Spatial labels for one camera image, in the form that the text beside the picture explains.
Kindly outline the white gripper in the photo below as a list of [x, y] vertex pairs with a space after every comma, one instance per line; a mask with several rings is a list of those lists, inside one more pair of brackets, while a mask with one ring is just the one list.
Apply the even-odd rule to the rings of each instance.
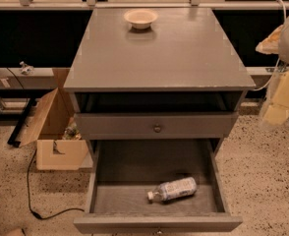
[[[289, 17], [257, 45], [256, 52], [267, 55], [279, 52], [280, 59], [289, 64]], [[289, 118], [289, 70], [275, 75], [266, 96], [261, 108], [262, 121], [282, 125]]]

